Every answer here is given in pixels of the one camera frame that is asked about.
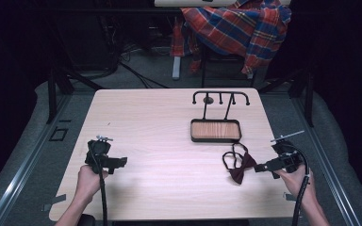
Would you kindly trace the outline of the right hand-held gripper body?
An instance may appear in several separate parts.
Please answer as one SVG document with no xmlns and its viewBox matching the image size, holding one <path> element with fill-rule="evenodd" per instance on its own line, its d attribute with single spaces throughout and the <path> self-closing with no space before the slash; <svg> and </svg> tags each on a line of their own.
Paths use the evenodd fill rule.
<svg viewBox="0 0 362 226">
<path fill-rule="evenodd" d="M 292 173 L 304 163 L 303 155 L 288 141 L 288 137 L 293 137 L 301 133 L 302 131 L 299 131 L 272 140 L 272 148 L 278 154 L 278 157 L 274 159 L 273 170 L 285 170 L 287 173 Z"/>
</svg>

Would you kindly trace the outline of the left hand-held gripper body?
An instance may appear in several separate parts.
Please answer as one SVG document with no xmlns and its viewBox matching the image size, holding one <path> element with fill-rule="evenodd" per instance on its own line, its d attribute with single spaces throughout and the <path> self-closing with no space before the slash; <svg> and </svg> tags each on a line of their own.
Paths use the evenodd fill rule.
<svg viewBox="0 0 362 226">
<path fill-rule="evenodd" d="M 85 163 L 89 165 L 93 172 L 98 174 L 103 168 L 114 168 L 107 165 L 108 151 L 111 147 L 110 141 L 112 138 L 97 136 L 96 140 L 88 142 L 88 152 Z"/>
</svg>

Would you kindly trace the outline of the dark red bow tie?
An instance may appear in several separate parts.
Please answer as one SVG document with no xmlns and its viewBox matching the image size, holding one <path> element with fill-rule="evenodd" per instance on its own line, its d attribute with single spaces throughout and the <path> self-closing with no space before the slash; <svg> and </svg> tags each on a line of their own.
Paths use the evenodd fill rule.
<svg viewBox="0 0 362 226">
<path fill-rule="evenodd" d="M 236 151 L 237 146 L 242 148 L 243 153 Z M 228 166 L 227 157 L 233 160 L 231 167 Z M 238 185 L 242 184 L 245 171 L 257 165 L 255 159 L 249 154 L 248 148 L 241 143 L 233 143 L 231 145 L 231 150 L 222 155 L 222 163 L 229 172 L 231 179 Z"/>
</svg>

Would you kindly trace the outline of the person's right hand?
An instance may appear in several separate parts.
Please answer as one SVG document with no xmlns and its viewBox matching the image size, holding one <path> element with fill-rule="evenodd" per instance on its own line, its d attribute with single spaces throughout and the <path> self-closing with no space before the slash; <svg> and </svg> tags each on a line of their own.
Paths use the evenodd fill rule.
<svg viewBox="0 0 362 226">
<path fill-rule="evenodd" d="M 288 191 L 294 196 L 297 197 L 300 191 L 300 188 L 303 184 L 304 178 L 306 176 L 306 167 L 301 165 L 294 172 L 288 173 L 283 169 L 277 170 L 275 173 L 278 174 L 283 180 L 288 189 Z M 314 201 L 316 198 L 316 189 L 313 179 L 312 170 L 308 174 L 308 183 L 304 191 L 303 203 Z"/>
</svg>

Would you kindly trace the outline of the person's left hand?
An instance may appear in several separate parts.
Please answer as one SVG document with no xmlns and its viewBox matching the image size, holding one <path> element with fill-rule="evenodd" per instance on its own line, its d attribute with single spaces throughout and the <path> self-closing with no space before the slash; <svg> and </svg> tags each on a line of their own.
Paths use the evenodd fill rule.
<svg viewBox="0 0 362 226">
<path fill-rule="evenodd" d="M 105 170 L 102 174 L 96 174 L 90 166 L 82 166 L 78 172 L 74 199 L 83 205 L 88 205 L 92 201 L 94 194 L 100 189 L 101 179 L 107 177 L 108 172 Z"/>
</svg>

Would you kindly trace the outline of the black metal stand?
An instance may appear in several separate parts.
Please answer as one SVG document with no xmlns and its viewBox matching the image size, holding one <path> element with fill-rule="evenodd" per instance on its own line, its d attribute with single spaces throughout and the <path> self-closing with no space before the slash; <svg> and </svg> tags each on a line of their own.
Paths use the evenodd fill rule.
<svg viewBox="0 0 362 226">
<path fill-rule="evenodd" d="M 77 73 L 75 70 L 55 64 L 51 69 L 47 80 L 49 105 L 47 123 L 51 123 L 58 113 L 57 89 L 60 89 L 64 95 L 73 94 L 74 87 L 70 82 L 71 78 L 94 90 L 103 89 L 102 86 L 90 81 L 90 79 Z"/>
<path fill-rule="evenodd" d="M 314 126 L 312 119 L 313 97 L 314 97 L 314 74 L 308 70 L 300 69 L 282 78 L 277 78 L 269 85 L 258 90 L 259 93 L 267 93 L 281 85 L 291 81 L 288 95 L 291 98 L 298 98 L 305 91 L 304 95 L 304 119 L 310 127 Z"/>
</svg>

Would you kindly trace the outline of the black hook stand wooden tray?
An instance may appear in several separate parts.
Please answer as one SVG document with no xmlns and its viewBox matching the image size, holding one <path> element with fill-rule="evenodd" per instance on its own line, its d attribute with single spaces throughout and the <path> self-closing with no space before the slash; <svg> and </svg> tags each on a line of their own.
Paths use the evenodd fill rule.
<svg viewBox="0 0 362 226">
<path fill-rule="evenodd" d="M 198 90 L 192 94 L 192 103 L 198 104 L 202 96 L 203 115 L 190 122 L 190 138 L 193 142 L 238 143 L 242 139 L 241 126 L 237 119 L 230 118 L 230 109 L 241 96 L 250 104 L 243 91 Z"/>
</svg>

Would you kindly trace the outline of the white table leg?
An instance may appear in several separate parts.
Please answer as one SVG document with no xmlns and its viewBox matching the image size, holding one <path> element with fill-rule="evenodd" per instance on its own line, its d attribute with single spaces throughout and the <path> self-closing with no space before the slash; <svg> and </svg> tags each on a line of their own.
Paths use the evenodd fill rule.
<svg viewBox="0 0 362 226">
<path fill-rule="evenodd" d="M 178 80 L 180 78 L 180 67 L 181 67 L 181 58 L 179 56 L 175 56 L 173 58 L 173 80 Z"/>
</svg>

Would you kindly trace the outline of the dark cabinet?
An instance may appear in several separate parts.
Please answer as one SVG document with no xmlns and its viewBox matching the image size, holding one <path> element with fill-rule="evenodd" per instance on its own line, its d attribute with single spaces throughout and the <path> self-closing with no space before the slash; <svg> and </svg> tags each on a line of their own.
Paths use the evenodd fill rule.
<svg viewBox="0 0 362 226">
<path fill-rule="evenodd" d="M 118 57 L 113 53 L 102 16 L 65 14 L 56 17 L 64 48 L 77 71 L 113 73 Z"/>
</svg>

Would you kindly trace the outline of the red blue plaid shirt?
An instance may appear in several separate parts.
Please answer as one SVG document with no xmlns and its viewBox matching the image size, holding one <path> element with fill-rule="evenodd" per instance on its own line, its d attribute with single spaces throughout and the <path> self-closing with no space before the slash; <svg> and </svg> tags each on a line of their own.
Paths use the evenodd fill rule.
<svg viewBox="0 0 362 226">
<path fill-rule="evenodd" d="M 270 64 L 287 36 L 292 15 L 280 0 L 237 0 L 226 8 L 181 12 L 174 21 L 171 56 L 195 56 L 190 65 L 195 72 L 205 45 L 220 55 L 243 57 L 241 72 L 246 75 Z"/>
</svg>

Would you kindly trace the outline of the aluminium floor rail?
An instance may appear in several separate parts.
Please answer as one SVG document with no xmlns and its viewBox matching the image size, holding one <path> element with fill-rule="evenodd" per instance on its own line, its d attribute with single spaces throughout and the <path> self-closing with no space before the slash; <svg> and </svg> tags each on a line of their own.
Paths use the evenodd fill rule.
<svg viewBox="0 0 362 226">
<path fill-rule="evenodd" d="M 26 181 L 41 156 L 42 146 L 53 133 L 58 117 L 66 109 L 71 95 L 55 98 L 58 105 L 51 120 L 48 118 L 48 99 L 38 97 L 37 105 L 6 165 L 0 172 L 0 225 L 16 203 Z"/>
<path fill-rule="evenodd" d="M 308 134 L 312 145 L 314 147 L 314 153 L 316 159 L 319 162 L 322 175 L 324 176 L 331 192 L 334 197 L 334 200 L 337 203 L 339 212 L 344 218 L 345 223 L 348 226 L 362 226 L 360 220 L 357 217 L 356 212 L 353 209 L 351 202 L 345 192 L 344 187 L 342 186 L 340 180 L 337 177 L 337 174 L 323 148 L 321 141 L 315 131 L 314 127 L 311 127 L 306 121 L 304 115 L 304 107 L 299 99 L 291 99 L 292 104 L 294 105 L 295 110 L 299 116 L 299 119 L 304 126 L 305 132 Z"/>
</svg>

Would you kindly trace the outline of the black metal chair frame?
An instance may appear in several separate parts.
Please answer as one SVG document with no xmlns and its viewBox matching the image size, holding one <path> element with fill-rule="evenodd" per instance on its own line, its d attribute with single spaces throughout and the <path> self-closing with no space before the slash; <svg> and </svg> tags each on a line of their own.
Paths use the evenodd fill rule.
<svg viewBox="0 0 362 226">
<path fill-rule="evenodd" d="M 244 58 L 221 55 L 204 46 L 202 49 L 201 87 L 248 87 L 254 85 L 256 72 L 245 74 L 240 70 Z"/>
</svg>

